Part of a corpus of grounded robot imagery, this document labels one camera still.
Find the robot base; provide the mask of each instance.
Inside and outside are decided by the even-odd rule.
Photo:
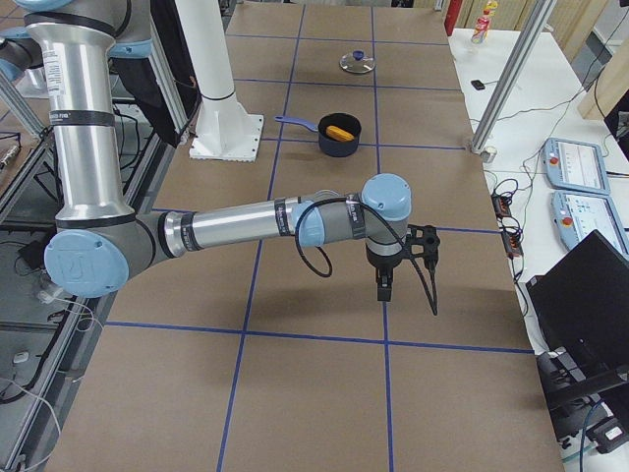
[[[255,161],[264,117],[248,114],[235,99],[231,103],[220,103],[227,106],[220,106],[218,103],[206,105],[205,100],[197,122],[197,137],[190,149],[190,157]]]

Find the blue joint cap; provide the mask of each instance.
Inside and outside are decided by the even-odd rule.
[[[25,27],[6,28],[0,31],[0,36],[7,39],[30,39],[30,34]]]
[[[4,77],[9,79],[10,82],[14,82],[24,75],[22,69],[5,59],[0,59],[0,72],[2,72]]]
[[[387,221],[401,221],[411,215],[411,187],[395,174],[378,174],[367,181],[361,199]]]
[[[129,265],[120,250],[84,229],[68,229],[52,238],[44,262],[52,281],[79,297],[102,297],[129,279]]]
[[[109,57],[118,59],[145,59],[150,56],[153,40],[118,42],[109,50]]]
[[[297,225],[297,221],[299,221],[306,208],[312,204],[312,201],[306,200],[293,208],[293,211],[291,211],[293,226]],[[323,246],[323,243],[325,243],[325,226],[323,226],[323,218],[321,218],[318,208],[311,210],[302,220],[302,224],[299,226],[299,242],[305,248]]]
[[[49,12],[74,2],[74,0],[13,0],[16,5],[32,12]]]

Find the pot handle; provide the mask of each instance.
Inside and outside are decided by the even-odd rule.
[[[308,128],[313,133],[318,133],[318,126],[315,123],[313,123],[312,121],[304,120],[302,118],[278,115],[275,117],[275,121],[279,123],[288,123],[290,125],[300,125]]]

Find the yellow object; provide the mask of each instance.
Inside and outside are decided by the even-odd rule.
[[[347,143],[354,141],[354,135],[348,133],[345,130],[341,130],[338,126],[330,125],[325,128],[325,134],[334,141],[340,141],[341,143]]]
[[[485,10],[489,10],[489,15],[492,17],[495,15],[495,9],[498,8],[498,2],[489,0],[485,4]]]

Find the white column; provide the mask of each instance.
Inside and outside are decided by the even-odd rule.
[[[216,0],[176,0],[202,94],[190,157],[256,160],[263,116],[239,103]]]

